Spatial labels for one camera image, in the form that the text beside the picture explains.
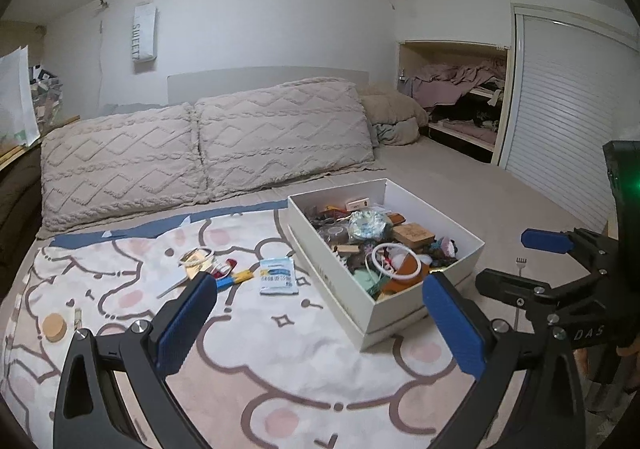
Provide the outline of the white shoe box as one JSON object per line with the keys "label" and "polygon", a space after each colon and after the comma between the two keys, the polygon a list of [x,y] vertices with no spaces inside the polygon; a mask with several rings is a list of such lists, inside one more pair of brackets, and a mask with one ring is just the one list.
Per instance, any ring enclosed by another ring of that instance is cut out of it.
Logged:
{"label": "white shoe box", "polygon": [[[419,224],[435,235],[410,249],[393,227]],[[457,284],[485,243],[438,209],[388,179],[293,194],[288,230],[322,297],[358,351],[424,318],[427,271]]]}

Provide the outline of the white paper bag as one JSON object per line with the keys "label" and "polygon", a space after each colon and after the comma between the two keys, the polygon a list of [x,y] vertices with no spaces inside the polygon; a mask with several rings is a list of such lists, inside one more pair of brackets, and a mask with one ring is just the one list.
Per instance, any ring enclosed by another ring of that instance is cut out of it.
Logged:
{"label": "white paper bag", "polygon": [[40,137],[29,85],[28,48],[1,58],[1,154],[16,146],[31,146]]}

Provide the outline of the brown folded blanket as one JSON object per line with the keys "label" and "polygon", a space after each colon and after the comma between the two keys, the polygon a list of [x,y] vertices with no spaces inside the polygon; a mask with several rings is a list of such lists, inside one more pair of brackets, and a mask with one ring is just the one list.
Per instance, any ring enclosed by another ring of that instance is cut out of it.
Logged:
{"label": "brown folded blanket", "polygon": [[0,293],[12,287],[42,217],[40,146],[1,171]]}

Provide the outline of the pile of clothes in nook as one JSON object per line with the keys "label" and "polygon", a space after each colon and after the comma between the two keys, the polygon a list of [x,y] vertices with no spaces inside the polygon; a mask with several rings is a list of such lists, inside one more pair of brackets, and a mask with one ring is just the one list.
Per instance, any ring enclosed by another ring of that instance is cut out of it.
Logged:
{"label": "pile of clothes in nook", "polygon": [[506,87],[506,53],[400,50],[398,89],[426,111],[428,129],[495,146]]}

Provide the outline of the round cork coaster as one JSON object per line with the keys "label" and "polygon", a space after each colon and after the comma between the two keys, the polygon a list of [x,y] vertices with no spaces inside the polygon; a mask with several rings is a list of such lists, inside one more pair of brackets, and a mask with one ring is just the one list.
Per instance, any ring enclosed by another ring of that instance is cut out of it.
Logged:
{"label": "round cork coaster", "polygon": [[64,339],[67,323],[59,313],[50,313],[42,321],[42,333],[50,343],[58,343]]}

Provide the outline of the white louvered closet door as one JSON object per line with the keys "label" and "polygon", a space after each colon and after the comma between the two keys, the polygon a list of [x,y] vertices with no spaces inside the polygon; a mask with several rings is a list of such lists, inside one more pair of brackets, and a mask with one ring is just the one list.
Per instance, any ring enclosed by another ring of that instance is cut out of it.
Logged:
{"label": "white louvered closet door", "polygon": [[638,36],[567,11],[513,11],[513,84],[499,164],[600,230],[614,206],[602,146],[639,118]]}

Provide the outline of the white wall pouch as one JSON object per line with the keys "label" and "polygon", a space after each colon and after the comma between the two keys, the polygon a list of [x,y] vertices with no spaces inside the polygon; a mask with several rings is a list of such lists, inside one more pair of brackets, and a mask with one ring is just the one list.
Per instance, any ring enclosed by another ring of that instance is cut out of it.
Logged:
{"label": "white wall pouch", "polygon": [[156,15],[154,4],[134,8],[131,30],[131,58],[134,62],[150,62],[156,59]]}

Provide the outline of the right beige textured pillow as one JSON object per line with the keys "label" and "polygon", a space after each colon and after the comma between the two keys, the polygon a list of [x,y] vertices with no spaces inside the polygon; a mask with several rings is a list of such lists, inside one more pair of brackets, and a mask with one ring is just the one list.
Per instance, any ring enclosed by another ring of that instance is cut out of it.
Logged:
{"label": "right beige textured pillow", "polygon": [[356,85],[315,77],[195,102],[214,200],[374,162]]}

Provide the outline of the square cork coaster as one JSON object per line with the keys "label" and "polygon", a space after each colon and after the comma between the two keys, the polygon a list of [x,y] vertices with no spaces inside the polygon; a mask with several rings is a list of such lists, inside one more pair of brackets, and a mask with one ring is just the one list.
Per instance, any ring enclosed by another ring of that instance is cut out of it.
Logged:
{"label": "square cork coaster", "polygon": [[392,235],[395,241],[404,244],[410,249],[424,247],[435,241],[435,235],[430,230],[420,226],[420,224],[398,224],[393,227]]}

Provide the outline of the red small item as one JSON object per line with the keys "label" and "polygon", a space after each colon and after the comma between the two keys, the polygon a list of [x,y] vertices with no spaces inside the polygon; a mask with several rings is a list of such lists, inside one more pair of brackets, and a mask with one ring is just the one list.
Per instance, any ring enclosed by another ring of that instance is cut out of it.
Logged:
{"label": "red small item", "polygon": [[209,273],[216,279],[231,276],[234,268],[238,263],[234,259],[225,259],[224,261],[213,261],[209,267]]}

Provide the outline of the blue white sachet packet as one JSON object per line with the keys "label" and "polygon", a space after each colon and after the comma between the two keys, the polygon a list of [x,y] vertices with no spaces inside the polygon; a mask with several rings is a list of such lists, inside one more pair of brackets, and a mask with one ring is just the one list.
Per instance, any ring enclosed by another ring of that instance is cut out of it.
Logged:
{"label": "blue white sachet packet", "polygon": [[268,258],[260,262],[260,295],[296,295],[297,293],[296,270],[291,258]]}

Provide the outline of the yellow white small box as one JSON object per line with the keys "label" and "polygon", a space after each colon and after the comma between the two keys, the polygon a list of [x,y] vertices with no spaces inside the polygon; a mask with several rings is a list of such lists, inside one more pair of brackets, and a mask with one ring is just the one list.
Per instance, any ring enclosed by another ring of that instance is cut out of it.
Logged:
{"label": "yellow white small box", "polygon": [[201,271],[206,271],[212,264],[214,252],[208,247],[197,247],[182,255],[179,265],[191,280]]}

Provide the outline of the white power bank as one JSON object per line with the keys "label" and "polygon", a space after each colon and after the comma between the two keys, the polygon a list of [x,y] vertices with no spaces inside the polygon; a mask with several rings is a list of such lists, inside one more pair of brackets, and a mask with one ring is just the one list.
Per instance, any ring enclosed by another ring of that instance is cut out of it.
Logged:
{"label": "white power bank", "polygon": [[182,287],[184,284],[188,284],[191,278],[183,271],[176,271],[175,273],[169,273],[168,276],[158,280],[155,285],[154,292],[157,299],[162,299],[167,294],[171,293],[178,287]]}

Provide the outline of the left beige textured pillow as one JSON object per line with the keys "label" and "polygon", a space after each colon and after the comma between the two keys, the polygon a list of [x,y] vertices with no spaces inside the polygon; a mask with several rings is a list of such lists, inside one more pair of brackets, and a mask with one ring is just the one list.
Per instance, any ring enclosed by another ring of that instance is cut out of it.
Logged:
{"label": "left beige textured pillow", "polygon": [[52,237],[205,198],[189,103],[78,120],[41,143],[42,228]]}

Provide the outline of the beige plush cushion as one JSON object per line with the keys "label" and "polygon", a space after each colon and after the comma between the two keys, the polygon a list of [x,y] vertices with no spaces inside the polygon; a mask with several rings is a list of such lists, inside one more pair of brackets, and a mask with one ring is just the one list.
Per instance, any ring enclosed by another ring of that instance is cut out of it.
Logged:
{"label": "beige plush cushion", "polygon": [[393,87],[374,84],[358,88],[357,92],[375,148],[414,143],[428,124],[428,114],[422,106]]}

